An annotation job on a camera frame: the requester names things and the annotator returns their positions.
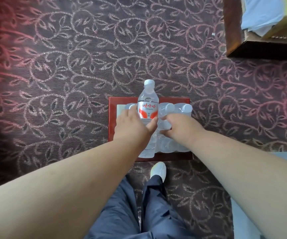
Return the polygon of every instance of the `wooden furniture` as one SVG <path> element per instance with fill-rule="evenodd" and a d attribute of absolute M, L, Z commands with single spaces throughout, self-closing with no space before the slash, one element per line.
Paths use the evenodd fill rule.
<path fill-rule="evenodd" d="M 117 105 L 118 104 L 129 104 L 137 103 L 138 97 L 109 97 L 109 115 L 108 115 L 108 141 L 114 139 L 116 118 L 117 118 Z M 159 102 L 170 102 L 176 103 L 188 103 L 190 104 L 189 98 L 172 98 L 172 97 L 159 97 Z M 137 158 L 136 162 L 143 161 L 170 161 L 170 160 L 190 160 L 193 159 L 192 152 L 186 153 L 156 153 L 153 158 Z"/>
<path fill-rule="evenodd" d="M 287 60 L 287 38 L 262 40 L 254 32 L 241 30 L 242 0 L 223 0 L 227 57 Z"/>

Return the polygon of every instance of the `foot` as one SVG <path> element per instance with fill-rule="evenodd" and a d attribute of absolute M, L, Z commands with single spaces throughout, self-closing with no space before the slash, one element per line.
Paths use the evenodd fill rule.
<path fill-rule="evenodd" d="M 167 168 L 165 167 L 165 163 L 164 162 L 158 162 L 151 168 L 150 178 L 154 175 L 159 175 L 162 179 L 162 182 L 164 182 L 166 172 L 167 172 Z"/>

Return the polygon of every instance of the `leaf pattern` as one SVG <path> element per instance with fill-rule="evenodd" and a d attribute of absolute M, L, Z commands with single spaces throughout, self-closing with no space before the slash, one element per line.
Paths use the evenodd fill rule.
<path fill-rule="evenodd" d="M 206 129 L 287 151 L 287 61 L 225 57 L 222 0 L 0 0 L 0 184 L 107 141 L 108 97 L 190 97 Z M 140 200 L 153 163 L 130 177 Z M 168 162 L 169 201 L 200 237 L 233 238 L 200 161 Z"/>

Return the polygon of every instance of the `red and white label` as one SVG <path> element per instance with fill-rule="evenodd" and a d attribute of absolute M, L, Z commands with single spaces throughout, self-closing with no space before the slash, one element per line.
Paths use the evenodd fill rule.
<path fill-rule="evenodd" d="M 138 114 L 140 118 L 153 119 L 158 116 L 158 103 L 155 102 L 138 102 Z"/>

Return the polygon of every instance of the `left hand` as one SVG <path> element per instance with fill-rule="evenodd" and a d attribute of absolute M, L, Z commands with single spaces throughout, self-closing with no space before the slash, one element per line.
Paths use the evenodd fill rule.
<path fill-rule="evenodd" d="M 137 106 L 132 106 L 129 110 L 125 109 L 117 117 L 114 140 L 123 140 L 129 146 L 137 146 L 143 150 L 157 129 L 157 121 L 158 118 L 155 117 L 145 126 L 139 118 Z"/>

